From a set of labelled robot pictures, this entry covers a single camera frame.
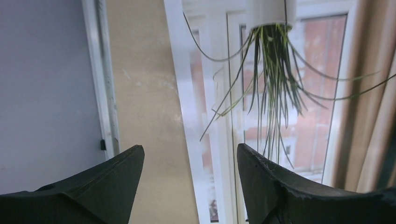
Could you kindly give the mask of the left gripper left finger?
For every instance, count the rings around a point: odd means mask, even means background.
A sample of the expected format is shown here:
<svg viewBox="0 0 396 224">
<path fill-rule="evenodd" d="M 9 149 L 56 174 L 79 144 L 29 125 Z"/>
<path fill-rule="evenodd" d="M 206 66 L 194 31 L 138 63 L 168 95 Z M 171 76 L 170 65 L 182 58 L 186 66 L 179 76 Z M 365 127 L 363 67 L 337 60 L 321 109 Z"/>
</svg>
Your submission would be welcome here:
<svg viewBox="0 0 396 224">
<path fill-rule="evenodd" d="M 3 224 L 127 224 L 145 158 L 141 145 L 36 191 L 0 197 Z"/>
</svg>

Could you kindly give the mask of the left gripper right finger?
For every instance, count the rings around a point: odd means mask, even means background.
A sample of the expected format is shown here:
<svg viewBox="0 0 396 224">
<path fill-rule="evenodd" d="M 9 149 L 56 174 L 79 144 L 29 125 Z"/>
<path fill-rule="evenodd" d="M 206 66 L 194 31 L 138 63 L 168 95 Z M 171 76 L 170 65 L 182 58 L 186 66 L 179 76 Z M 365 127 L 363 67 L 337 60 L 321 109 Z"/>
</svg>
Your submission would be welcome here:
<svg viewBox="0 0 396 224">
<path fill-rule="evenodd" d="M 304 178 L 244 143 L 237 162 L 251 224 L 393 224 L 396 189 L 368 193 L 332 188 Z"/>
</svg>

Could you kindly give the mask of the plant photo print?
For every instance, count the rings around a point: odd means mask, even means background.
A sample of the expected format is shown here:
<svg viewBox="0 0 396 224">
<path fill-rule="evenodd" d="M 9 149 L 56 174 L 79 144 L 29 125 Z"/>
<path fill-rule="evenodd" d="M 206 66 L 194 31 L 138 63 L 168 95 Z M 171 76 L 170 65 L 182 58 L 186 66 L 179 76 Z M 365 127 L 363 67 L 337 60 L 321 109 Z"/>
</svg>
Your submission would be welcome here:
<svg viewBox="0 0 396 224">
<path fill-rule="evenodd" d="M 237 146 L 321 185 L 381 187 L 396 126 L 393 0 L 164 3 L 201 224 L 248 224 Z"/>
</svg>

